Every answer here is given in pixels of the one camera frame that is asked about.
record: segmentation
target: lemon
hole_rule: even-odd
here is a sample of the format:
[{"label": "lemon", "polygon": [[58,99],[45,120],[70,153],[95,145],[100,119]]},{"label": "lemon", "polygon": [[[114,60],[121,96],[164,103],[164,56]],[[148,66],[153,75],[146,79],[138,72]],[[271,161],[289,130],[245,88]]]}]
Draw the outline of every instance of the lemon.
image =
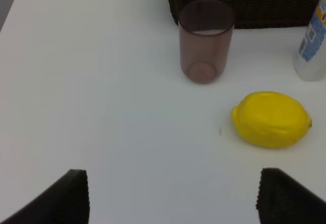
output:
[{"label": "lemon", "polygon": [[276,92],[247,95],[233,108],[231,118],[242,138],[268,148],[293,145],[312,126],[309,114],[298,101]]}]

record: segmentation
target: cup rim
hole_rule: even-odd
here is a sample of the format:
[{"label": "cup rim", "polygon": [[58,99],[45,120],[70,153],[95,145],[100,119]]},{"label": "cup rim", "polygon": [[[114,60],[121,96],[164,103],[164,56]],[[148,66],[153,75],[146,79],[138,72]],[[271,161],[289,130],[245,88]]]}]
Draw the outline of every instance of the cup rim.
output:
[{"label": "cup rim", "polygon": [[[185,28],[184,25],[180,21],[181,12],[186,7],[188,7],[189,5],[194,4],[196,2],[216,2],[216,3],[222,4],[222,5],[226,6],[227,8],[229,8],[231,10],[231,24],[230,24],[230,26],[228,28],[226,28],[224,31],[220,32],[220,33],[208,34],[208,35],[194,33],[192,31],[188,30],[187,28]],[[226,3],[222,2],[222,1],[218,1],[218,0],[195,0],[195,1],[191,1],[190,3],[186,4],[185,6],[183,6],[182,9],[179,11],[179,13],[178,13],[178,23],[179,23],[179,25],[181,25],[181,27],[185,31],[187,31],[188,33],[190,33],[192,35],[199,36],[199,37],[215,37],[215,36],[220,36],[220,35],[224,34],[225,32],[228,32],[229,30],[231,30],[234,27],[234,24],[235,24],[235,13],[234,13],[233,9],[228,4],[226,4]]]}]

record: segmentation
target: white table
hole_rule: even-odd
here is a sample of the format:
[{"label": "white table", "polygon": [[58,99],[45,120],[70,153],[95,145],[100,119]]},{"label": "white table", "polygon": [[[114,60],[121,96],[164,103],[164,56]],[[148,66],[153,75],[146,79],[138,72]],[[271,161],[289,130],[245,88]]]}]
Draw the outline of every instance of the white table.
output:
[{"label": "white table", "polygon": [[[223,76],[200,86],[179,68],[166,0],[15,0],[0,33],[0,220],[69,169],[88,171],[91,224],[258,224],[263,167],[326,199],[326,83],[292,67],[303,32],[236,30]],[[297,145],[234,133],[231,108],[260,90],[308,110]]]}]

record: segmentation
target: yellow lemon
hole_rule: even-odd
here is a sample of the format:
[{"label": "yellow lemon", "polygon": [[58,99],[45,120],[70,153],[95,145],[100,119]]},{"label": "yellow lemon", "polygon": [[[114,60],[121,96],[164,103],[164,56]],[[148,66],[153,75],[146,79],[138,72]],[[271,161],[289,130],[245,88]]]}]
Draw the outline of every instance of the yellow lemon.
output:
[{"label": "yellow lemon", "polygon": [[231,114],[236,131],[249,143],[283,148],[298,142],[312,126],[303,106],[276,92],[247,95]]}]

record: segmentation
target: brown plastic cup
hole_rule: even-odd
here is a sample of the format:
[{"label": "brown plastic cup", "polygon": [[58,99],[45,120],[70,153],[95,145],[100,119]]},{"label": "brown plastic cup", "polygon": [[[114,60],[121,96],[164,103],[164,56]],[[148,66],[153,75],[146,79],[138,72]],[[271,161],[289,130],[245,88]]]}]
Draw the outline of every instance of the brown plastic cup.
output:
[{"label": "brown plastic cup", "polygon": [[210,83],[224,71],[235,15],[225,3],[197,0],[179,12],[180,63],[197,83]]}]

